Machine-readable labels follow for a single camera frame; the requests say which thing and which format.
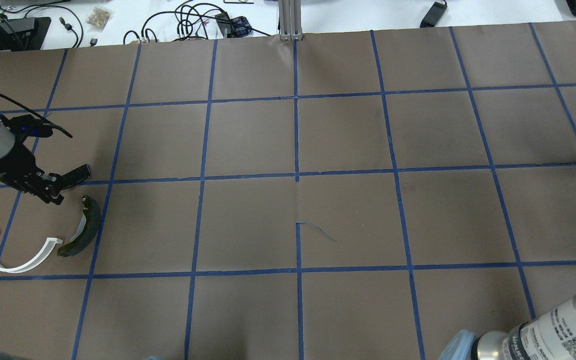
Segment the small black flat part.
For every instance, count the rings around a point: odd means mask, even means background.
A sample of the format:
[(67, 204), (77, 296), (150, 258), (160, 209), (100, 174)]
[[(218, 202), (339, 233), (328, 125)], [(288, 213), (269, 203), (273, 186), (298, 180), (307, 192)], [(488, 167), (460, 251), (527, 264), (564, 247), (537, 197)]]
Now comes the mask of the small black flat part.
[(83, 164), (74, 168), (73, 170), (61, 175), (59, 180), (59, 186), (62, 191), (71, 189), (79, 184), (86, 182), (92, 175), (91, 168), (89, 164)]

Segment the white curved plastic part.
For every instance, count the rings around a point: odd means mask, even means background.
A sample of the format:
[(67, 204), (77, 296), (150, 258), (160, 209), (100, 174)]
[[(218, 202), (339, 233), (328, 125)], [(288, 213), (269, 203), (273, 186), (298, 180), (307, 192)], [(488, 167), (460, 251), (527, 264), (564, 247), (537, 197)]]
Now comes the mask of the white curved plastic part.
[(0, 273), (18, 275), (36, 269), (45, 262), (63, 240), (57, 237), (46, 237), (43, 243), (30, 243), (30, 249), (22, 249), (20, 244), (11, 248), (0, 248)]

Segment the dark brake shoe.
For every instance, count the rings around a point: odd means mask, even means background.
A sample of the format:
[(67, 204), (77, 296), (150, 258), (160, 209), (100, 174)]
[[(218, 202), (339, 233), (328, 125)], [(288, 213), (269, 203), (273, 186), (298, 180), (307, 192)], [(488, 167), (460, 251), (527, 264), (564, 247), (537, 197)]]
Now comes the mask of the dark brake shoe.
[(80, 199), (82, 203), (82, 216), (75, 234), (67, 244), (57, 249), (57, 255), (68, 258), (84, 251), (96, 239), (101, 226), (102, 209), (91, 196), (85, 194)]

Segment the bag of small parts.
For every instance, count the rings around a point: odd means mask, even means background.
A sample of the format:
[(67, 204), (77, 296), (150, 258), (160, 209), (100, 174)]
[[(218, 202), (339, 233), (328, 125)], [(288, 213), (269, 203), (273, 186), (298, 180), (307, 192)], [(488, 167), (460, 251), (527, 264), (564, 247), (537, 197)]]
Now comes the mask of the bag of small parts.
[(86, 23), (98, 30), (104, 30), (111, 16), (112, 12), (110, 10), (95, 6), (89, 16), (87, 16)]

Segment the aluminium frame post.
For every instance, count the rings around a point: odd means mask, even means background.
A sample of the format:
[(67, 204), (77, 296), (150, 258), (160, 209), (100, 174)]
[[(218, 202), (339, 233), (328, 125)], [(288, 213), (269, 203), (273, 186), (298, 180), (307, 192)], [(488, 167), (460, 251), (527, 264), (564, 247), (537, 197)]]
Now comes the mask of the aluminium frame post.
[(281, 41), (303, 39), (301, 0), (278, 0), (278, 30)]

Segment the black power adapter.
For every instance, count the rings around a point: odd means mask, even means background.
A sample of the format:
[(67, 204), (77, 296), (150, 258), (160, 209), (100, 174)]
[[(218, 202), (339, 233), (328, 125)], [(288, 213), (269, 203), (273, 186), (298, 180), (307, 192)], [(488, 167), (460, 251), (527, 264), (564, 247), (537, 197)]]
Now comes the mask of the black power adapter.
[(435, 1), (423, 19), (420, 21), (420, 28), (434, 28), (438, 22), (443, 18), (448, 9), (448, 2), (446, 0)]

